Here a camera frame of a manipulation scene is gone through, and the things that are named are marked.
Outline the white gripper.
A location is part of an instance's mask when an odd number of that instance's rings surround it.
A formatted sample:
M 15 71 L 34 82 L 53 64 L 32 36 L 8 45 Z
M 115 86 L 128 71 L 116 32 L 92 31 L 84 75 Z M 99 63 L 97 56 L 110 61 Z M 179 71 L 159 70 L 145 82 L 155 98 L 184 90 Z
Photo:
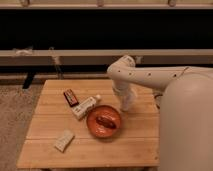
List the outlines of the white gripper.
M 113 92 L 120 102 L 120 109 L 122 111 L 128 111 L 137 98 L 136 92 L 131 88 L 127 88 L 124 90 L 113 88 Z

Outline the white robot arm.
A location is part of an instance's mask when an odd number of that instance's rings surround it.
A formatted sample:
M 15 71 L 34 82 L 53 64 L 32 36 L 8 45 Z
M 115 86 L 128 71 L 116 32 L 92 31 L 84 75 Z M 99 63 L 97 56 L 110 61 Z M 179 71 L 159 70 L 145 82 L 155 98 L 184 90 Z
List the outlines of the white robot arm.
M 125 55 L 107 74 L 123 110 L 134 101 L 132 84 L 162 93 L 158 171 L 213 171 L 213 68 L 138 68 Z

